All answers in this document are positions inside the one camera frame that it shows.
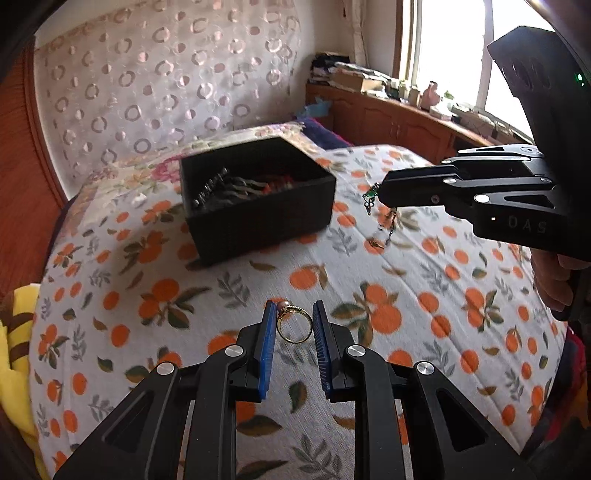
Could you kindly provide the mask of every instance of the white wall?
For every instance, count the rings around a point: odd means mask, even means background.
[[[368,65],[374,70],[392,74],[396,39],[397,0],[366,0],[363,38],[368,54]]]
[[[301,48],[291,82],[292,104],[295,111],[304,105],[306,80],[314,54],[323,50],[349,53],[349,46],[347,44],[342,46],[343,43],[347,43],[348,35],[343,35],[346,30],[341,0],[294,1],[301,23]],[[68,0],[37,31],[37,47],[43,46],[86,20],[132,3],[130,0]]]

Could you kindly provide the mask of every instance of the ring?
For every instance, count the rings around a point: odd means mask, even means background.
[[[291,340],[287,338],[285,335],[283,335],[283,332],[281,331],[281,323],[283,322],[283,320],[285,320],[285,317],[288,313],[299,313],[300,315],[306,317],[306,319],[308,320],[308,323],[310,324],[310,331],[308,331],[308,335],[306,335],[306,337],[303,340]],[[279,315],[277,316],[277,333],[279,333],[279,336],[283,338],[286,342],[292,343],[293,345],[304,343],[308,338],[310,338],[310,335],[312,335],[312,331],[312,317],[304,309],[296,307],[295,305],[286,305],[279,311]]]

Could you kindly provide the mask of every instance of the bed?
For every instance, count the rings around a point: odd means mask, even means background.
[[[440,207],[401,209],[393,242],[376,248],[387,210],[368,216],[362,193],[389,170],[428,163],[389,145],[325,150],[303,128],[269,125],[139,155],[82,188],[56,238],[31,338],[31,404],[50,475],[155,365],[204,361],[258,322],[269,299],[306,309],[321,299],[330,321],[389,361],[431,361],[517,451],[526,446],[570,335],[536,295],[527,250],[477,238]],[[336,176],[332,222],[203,268],[183,218],[178,158],[264,137],[286,139]],[[313,340],[275,348],[267,401],[238,406],[238,471],[352,478],[352,406],[324,400]]]

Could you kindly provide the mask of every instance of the open box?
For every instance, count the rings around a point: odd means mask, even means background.
[[[252,179],[289,175],[294,186],[216,210],[194,200],[208,180],[229,175]],[[192,155],[180,162],[187,224],[203,265],[317,232],[330,223],[335,177],[282,138],[256,140]]]

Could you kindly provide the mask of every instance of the hand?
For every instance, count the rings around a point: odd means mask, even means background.
[[[583,270],[591,263],[532,248],[531,266],[542,301],[548,308],[562,312],[574,298],[574,292],[567,283],[571,270]]]

